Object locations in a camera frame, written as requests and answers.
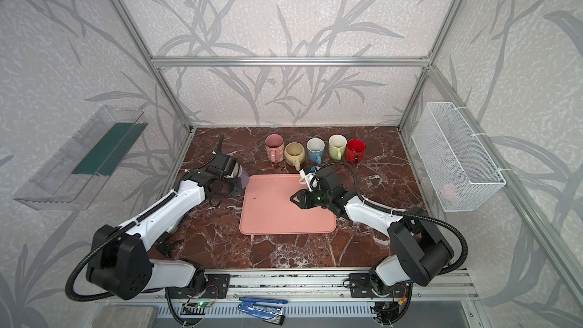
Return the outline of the purple mug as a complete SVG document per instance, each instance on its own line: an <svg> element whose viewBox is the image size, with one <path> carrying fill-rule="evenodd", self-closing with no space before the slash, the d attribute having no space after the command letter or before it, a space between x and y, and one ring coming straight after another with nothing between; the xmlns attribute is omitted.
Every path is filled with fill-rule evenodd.
<svg viewBox="0 0 583 328"><path fill-rule="evenodd" d="M239 178L241 179L241 188L247 188L250 181L249 174L244 169L242 169Z"/></svg>

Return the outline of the blue mug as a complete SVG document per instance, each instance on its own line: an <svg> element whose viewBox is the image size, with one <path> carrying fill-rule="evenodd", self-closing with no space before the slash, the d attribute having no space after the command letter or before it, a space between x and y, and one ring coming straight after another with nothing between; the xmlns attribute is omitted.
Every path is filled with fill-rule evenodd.
<svg viewBox="0 0 583 328"><path fill-rule="evenodd" d="M325 148L326 144L322 139L311 138L307 142L308 157L310 161L320 166L323 162Z"/></svg>

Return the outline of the red mug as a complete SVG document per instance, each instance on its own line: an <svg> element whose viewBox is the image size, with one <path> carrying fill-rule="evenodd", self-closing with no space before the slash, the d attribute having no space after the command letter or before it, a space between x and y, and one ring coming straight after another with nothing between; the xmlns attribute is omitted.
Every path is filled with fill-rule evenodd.
<svg viewBox="0 0 583 328"><path fill-rule="evenodd" d="M346 146L346 160L352 163L361 162L364 157L365 150L366 144L364 141L357 138L349 140Z"/></svg>

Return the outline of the light green mug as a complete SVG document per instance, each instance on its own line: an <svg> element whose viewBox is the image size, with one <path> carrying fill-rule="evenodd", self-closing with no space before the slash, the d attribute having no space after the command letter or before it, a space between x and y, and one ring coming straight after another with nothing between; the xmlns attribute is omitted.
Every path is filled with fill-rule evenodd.
<svg viewBox="0 0 583 328"><path fill-rule="evenodd" d="M347 147L348 141L342 135L332 135L328 141L328 152L331 159L341 161Z"/></svg>

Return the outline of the pink tray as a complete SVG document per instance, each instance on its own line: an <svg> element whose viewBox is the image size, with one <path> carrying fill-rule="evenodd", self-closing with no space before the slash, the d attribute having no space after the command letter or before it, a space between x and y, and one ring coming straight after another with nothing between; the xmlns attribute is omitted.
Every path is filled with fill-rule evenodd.
<svg viewBox="0 0 583 328"><path fill-rule="evenodd" d="M244 235L330 233L336 217L328 210L303 210L290 197L306 187L294 174L256 175L245 189L239 230Z"/></svg>

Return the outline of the pink patterned mug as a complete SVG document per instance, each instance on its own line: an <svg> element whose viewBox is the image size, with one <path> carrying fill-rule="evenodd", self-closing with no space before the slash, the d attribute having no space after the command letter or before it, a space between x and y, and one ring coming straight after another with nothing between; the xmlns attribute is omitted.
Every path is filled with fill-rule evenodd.
<svg viewBox="0 0 583 328"><path fill-rule="evenodd" d="M264 144L266 147L268 160L271 163L279 163L283 161L285 145L282 135L268 135Z"/></svg>

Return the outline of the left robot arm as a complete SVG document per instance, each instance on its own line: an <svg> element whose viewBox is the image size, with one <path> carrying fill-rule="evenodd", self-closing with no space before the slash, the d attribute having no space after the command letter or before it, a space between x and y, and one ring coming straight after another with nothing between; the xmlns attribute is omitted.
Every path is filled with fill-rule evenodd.
<svg viewBox="0 0 583 328"><path fill-rule="evenodd" d="M176 288L196 296L207 284L204 269L186 261L155 260L149 250L179 227L195 207L219 198L238 197L248 176L235 157L218 147L199 168L183 174L174 188L119 226L104 225L92 248L65 284L73 302L116 296L130 300L142 293Z"/></svg>

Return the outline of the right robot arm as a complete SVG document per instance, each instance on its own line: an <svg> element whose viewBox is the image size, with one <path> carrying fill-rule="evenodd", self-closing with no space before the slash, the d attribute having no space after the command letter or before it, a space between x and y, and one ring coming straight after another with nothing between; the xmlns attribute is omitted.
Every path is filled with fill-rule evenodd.
<svg viewBox="0 0 583 328"><path fill-rule="evenodd" d="M390 239L393 255L369 270L374 294L386 296L390 288L407 282L426 286L435 276L451 273L464 264L469 246L456 227L429 217L418 207L402 210L365 197L353 169L350 172L355 189L346 190L332 169L335 165L301 169L300 183L307 187L293 194L290 201L302 210L323 208Z"/></svg>

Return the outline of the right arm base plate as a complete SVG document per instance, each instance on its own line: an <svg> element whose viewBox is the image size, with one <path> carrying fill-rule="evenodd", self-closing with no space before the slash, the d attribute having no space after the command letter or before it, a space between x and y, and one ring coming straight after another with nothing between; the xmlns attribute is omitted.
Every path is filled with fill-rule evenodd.
<svg viewBox="0 0 583 328"><path fill-rule="evenodd" d="M407 296L407 286L404 282L388 286L378 277L369 273L350 273L342 282L344 288L350 290L351 297L356 298L389 298L403 299Z"/></svg>

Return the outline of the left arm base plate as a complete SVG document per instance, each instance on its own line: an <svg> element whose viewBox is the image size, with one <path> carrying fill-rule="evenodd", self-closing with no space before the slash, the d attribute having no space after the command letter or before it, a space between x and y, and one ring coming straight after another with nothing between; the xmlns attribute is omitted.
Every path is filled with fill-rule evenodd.
<svg viewBox="0 0 583 328"><path fill-rule="evenodd" d="M200 299L225 299L229 291L231 275L217 273L206 275L206 287L197 297Z"/></svg>

